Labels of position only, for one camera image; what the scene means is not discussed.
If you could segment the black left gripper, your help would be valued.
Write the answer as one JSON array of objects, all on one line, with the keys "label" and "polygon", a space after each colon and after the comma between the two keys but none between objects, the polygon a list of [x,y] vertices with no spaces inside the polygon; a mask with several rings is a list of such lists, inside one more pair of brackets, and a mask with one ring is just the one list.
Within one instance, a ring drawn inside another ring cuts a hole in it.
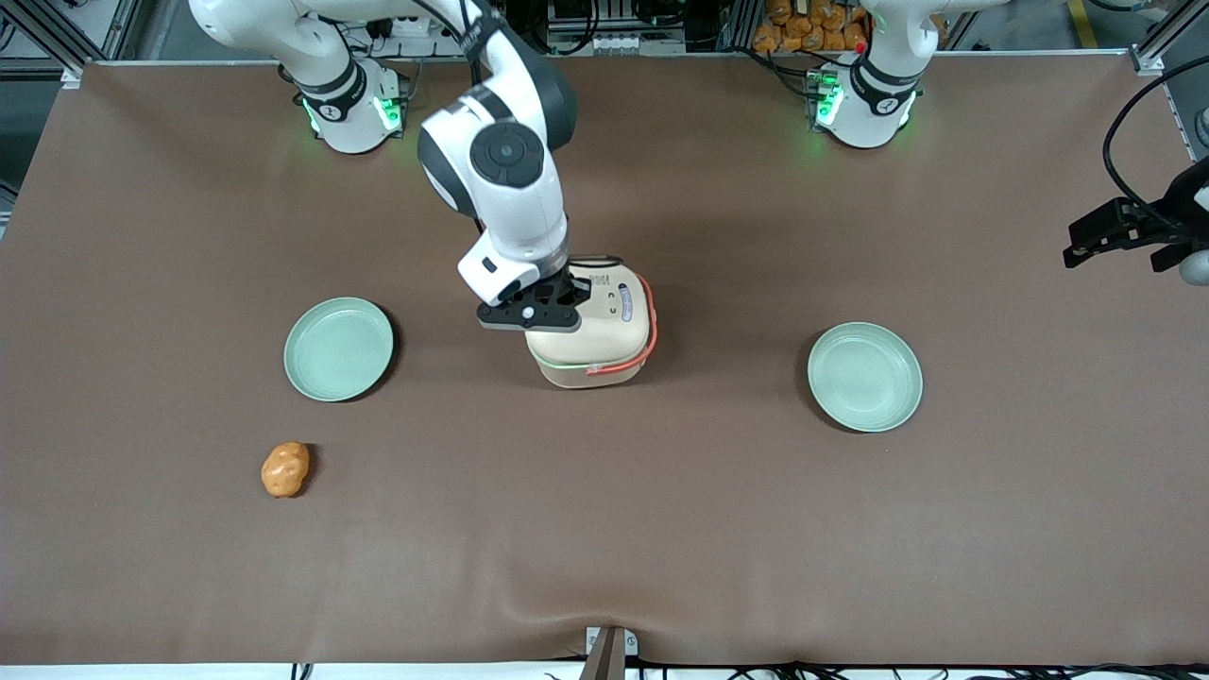
[{"label": "black left gripper", "polygon": [[1110,198],[1078,218],[1069,227],[1070,244],[1063,250],[1064,266],[1077,267],[1110,250],[1133,250],[1149,244],[1207,248],[1207,177],[1205,162],[1179,173],[1165,188],[1165,194],[1149,203],[1146,237],[1145,213],[1130,198]]}]

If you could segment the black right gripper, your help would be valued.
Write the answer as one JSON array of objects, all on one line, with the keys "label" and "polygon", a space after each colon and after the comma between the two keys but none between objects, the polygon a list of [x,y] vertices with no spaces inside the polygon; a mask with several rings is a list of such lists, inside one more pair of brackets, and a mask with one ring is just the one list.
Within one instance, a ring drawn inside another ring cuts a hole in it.
[{"label": "black right gripper", "polygon": [[569,267],[561,267],[559,272],[526,287],[521,292],[521,304],[479,304],[476,318],[481,327],[502,332],[577,332],[582,324],[577,306],[588,302],[591,288],[591,280],[577,277]]}]

